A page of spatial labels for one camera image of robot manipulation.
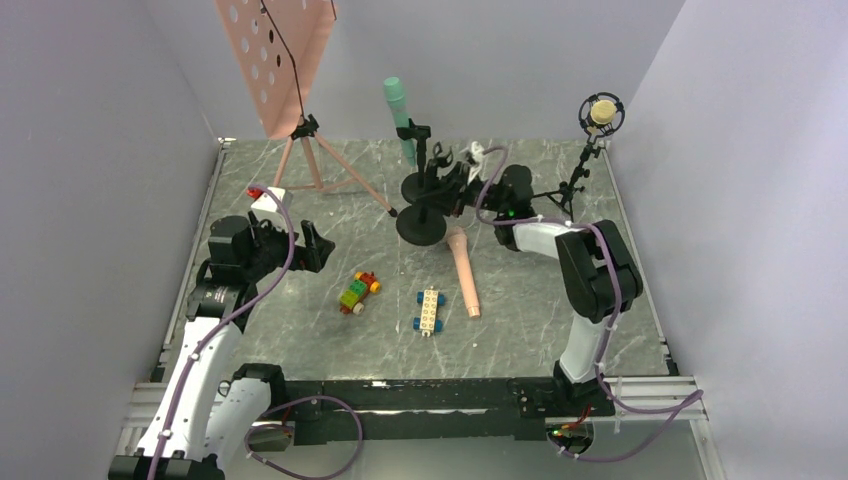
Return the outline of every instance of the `pink cylindrical object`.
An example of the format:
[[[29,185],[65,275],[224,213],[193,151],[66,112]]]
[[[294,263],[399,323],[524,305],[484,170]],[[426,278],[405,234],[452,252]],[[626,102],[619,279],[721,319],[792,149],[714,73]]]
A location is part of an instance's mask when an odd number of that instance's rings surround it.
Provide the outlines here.
[[[459,285],[462,287],[462,298],[469,317],[480,316],[480,301],[477,299],[477,287],[474,286],[474,275],[471,273],[471,262],[468,261],[468,237],[461,227],[448,230],[445,240],[453,252],[456,263],[456,273],[459,274]]]

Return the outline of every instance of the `tripod leg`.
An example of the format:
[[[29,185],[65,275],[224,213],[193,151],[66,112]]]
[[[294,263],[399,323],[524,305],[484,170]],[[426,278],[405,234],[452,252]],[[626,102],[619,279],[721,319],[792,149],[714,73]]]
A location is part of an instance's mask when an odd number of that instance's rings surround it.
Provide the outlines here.
[[[318,164],[315,163],[315,153],[312,151],[312,144],[309,143],[309,137],[300,139],[303,144],[303,153],[306,155],[306,163],[309,164],[309,171],[312,172],[312,183],[315,189],[319,192],[324,189],[324,180],[321,178],[321,171],[318,170]]]
[[[280,158],[280,166],[277,167],[277,174],[274,175],[274,184],[273,187],[280,186],[280,180],[283,179],[283,171],[286,169],[286,163],[289,161],[289,156],[291,155],[291,147],[294,145],[294,140],[291,137],[286,139],[286,146],[283,147],[283,156]]]
[[[365,190],[367,190],[368,193],[371,194],[372,197],[374,197],[374,200],[377,200],[380,205],[382,205],[383,208],[385,208],[386,211],[389,212],[389,215],[397,217],[397,210],[392,208],[392,206],[389,205],[389,202],[385,198],[383,198],[379,193],[377,193],[377,191],[374,190],[374,188],[371,187],[371,185],[369,185],[364,178],[362,178],[359,172],[354,170],[351,164],[347,163],[347,161],[339,154],[339,152],[335,151],[333,147],[330,146],[330,144],[327,142],[327,139],[316,133],[315,140],[317,140],[318,144],[324,147],[324,149],[327,150],[327,152],[329,152],[330,155],[332,155],[337,162],[339,162],[339,165],[344,167],[344,169],[347,170],[347,172],[351,174],[351,176],[353,176],[353,178],[355,178],[356,181],[359,182],[365,188]]]

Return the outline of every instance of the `black disc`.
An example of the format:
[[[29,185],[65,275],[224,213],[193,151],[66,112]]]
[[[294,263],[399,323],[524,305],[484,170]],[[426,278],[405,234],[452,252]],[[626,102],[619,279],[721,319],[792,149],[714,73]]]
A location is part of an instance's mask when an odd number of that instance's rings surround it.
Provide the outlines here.
[[[419,247],[439,243],[445,238],[445,232],[448,230],[448,223],[438,212],[427,211],[422,221],[423,208],[426,207],[421,205],[406,207],[400,211],[395,222],[400,238]]]
[[[403,195],[406,203],[410,205],[418,200],[418,196],[421,195],[421,187],[418,186],[417,173],[413,173],[403,179],[403,183],[400,184],[400,194]]]

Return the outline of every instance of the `colorful toy car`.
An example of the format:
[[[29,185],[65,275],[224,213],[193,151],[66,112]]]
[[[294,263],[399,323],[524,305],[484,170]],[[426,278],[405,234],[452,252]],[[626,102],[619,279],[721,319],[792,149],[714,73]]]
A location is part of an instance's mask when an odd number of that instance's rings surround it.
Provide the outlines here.
[[[421,304],[421,316],[412,319],[412,328],[425,337],[441,332],[442,321],[436,320],[436,310],[445,304],[445,296],[430,287],[418,292],[418,303]]]
[[[362,300],[369,293],[378,293],[379,291],[380,282],[377,281],[374,272],[356,272],[356,275],[353,276],[353,283],[339,297],[339,303],[341,304],[339,311],[345,315],[348,313],[359,315],[365,310]]]

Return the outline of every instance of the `gray marble table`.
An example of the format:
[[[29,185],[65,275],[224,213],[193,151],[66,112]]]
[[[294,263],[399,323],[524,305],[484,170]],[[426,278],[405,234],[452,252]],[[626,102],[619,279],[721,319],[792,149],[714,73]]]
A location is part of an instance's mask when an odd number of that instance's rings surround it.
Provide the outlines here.
[[[336,141],[333,145],[398,210],[406,206],[400,183],[412,172],[396,140]],[[465,141],[446,141],[455,150]],[[578,142],[497,139],[506,144],[510,162],[530,167],[537,191],[567,179],[582,148]],[[344,180],[346,173],[316,147],[325,181]],[[208,257],[209,225],[226,215],[246,214],[251,182],[270,182],[282,153],[281,142],[236,141],[224,160],[209,209],[195,268]],[[496,163],[488,160],[486,173]],[[622,213],[604,163],[591,164],[586,193],[575,201],[577,220],[608,218],[622,232]],[[302,150],[295,145],[283,186],[311,183]],[[318,232],[336,242],[336,250],[319,274],[293,272],[254,310],[231,367],[244,362],[282,366],[293,380],[381,378],[474,378],[549,375],[568,341],[575,315],[565,295],[556,261],[516,253],[497,244],[492,228],[474,221],[468,209],[448,225],[466,227],[483,316],[470,319],[459,289],[453,257],[444,244],[416,247],[402,241],[392,219],[358,184],[332,193],[294,192],[291,208],[296,224],[315,223]],[[540,213],[558,211],[546,199],[534,204]],[[357,271],[373,271],[382,291],[365,300],[359,315],[339,312],[338,296]],[[260,283],[267,286],[270,277]],[[416,293],[433,285],[445,293],[440,309],[444,331],[424,338],[412,329],[420,312]],[[176,335],[181,336],[181,325]],[[638,299],[620,324],[607,355],[609,372],[617,375],[667,374],[661,344],[647,300]]]

